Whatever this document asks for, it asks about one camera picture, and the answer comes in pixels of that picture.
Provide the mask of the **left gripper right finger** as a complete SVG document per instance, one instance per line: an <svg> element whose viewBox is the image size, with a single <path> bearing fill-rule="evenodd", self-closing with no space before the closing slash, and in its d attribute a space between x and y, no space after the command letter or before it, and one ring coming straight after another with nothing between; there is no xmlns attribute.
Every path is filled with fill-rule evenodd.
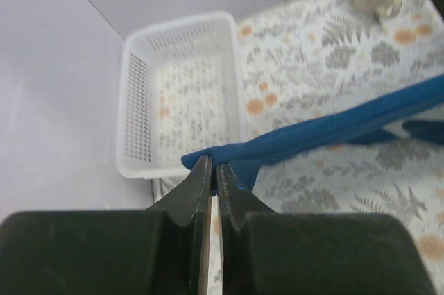
<svg viewBox="0 0 444 295"><path fill-rule="evenodd" d="M432 294L402 223L381 213L281 214L217 170L224 294Z"/></svg>

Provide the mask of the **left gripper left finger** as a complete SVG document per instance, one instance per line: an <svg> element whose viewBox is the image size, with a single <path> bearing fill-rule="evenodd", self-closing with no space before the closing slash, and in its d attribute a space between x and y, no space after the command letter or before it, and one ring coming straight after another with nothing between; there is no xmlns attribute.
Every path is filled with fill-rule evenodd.
<svg viewBox="0 0 444 295"><path fill-rule="evenodd" d="M2 294L205 294L212 159L145 210L26 211L1 224Z"/></svg>

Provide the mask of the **blue t shirt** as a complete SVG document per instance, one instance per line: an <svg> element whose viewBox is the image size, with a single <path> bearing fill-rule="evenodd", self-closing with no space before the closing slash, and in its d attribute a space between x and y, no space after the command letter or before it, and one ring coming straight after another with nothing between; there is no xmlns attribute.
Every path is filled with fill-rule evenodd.
<svg viewBox="0 0 444 295"><path fill-rule="evenodd" d="M181 161L192 169L201 156L210 155L214 166L229 163L241 183L252 189L261 167L284 162L299 153L323 146L370 146L409 138L443 144L442 76L247 142L193 152L182 156Z"/></svg>

